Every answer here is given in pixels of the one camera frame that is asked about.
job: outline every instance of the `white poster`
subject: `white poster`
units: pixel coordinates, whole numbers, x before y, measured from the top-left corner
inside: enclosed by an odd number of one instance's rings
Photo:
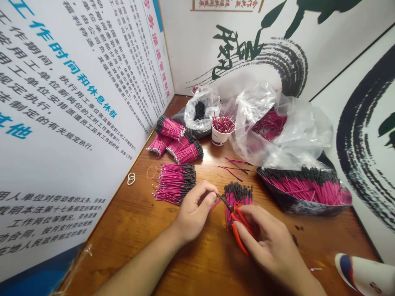
[[[0,281],[88,238],[174,95],[145,0],[0,4]]]
[[[395,266],[394,79],[395,27],[312,104],[333,122],[326,152],[353,193],[359,219],[384,263]]]
[[[161,1],[175,92],[266,81],[310,100],[394,22],[393,0]]]

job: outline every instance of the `wrist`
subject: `wrist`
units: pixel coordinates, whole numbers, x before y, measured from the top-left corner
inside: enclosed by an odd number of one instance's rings
[[[177,250],[183,247],[187,241],[183,238],[181,235],[180,230],[177,228],[177,226],[172,223],[167,229],[166,229],[166,236],[169,239],[169,242],[171,243],[174,248]]]
[[[299,274],[294,283],[291,289],[296,296],[326,295],[320,282],[310,272]]]

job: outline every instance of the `scissor blade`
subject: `scissor blade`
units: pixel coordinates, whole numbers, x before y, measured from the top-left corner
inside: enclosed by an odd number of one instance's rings
[[[223,201],[225,206],[227,206],[229,211],[232,213],[233,212],[233,207],[221,195],[219,195],[218,193],[216,193],[216,195],[218,195],[218,197]]]

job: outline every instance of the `scissors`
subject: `scissors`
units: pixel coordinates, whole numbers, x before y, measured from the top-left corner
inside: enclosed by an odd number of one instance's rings
[[[239,210],[239,207],[242,206],[243,204],[237,203],[235,206],[231,206],[221,195],[219,195],[218,193],[216,193],[216,194],[229,209],[230,216],[232,217],[233,221],[238,221],[241,224],[243,224],[244,227],[248,230],[248,232],[252,235],[252,237],[254,237],[254,239],[256,239],[256,235],[252,231],[252,227],[250,226],[250,224],[247,222],[246,218],[244,218],[243,214]],[[234,223],[232,224],[232,228],[233,228],[233,234],[235,235],[237,244],[239,245],[240,249],[244,252],[244,254],[249,256],[250,254],[244,247],[244,245],[240,239],[239,231],[237,230],[237,227]]]

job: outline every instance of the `left hand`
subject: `left hand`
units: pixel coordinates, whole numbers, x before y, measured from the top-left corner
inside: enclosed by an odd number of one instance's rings
[[[177,218],[170,226],[174,229],[181,244],[194,240],[202,231],[210,208],[216,201],[216,186],[203,180],[185,196]]]

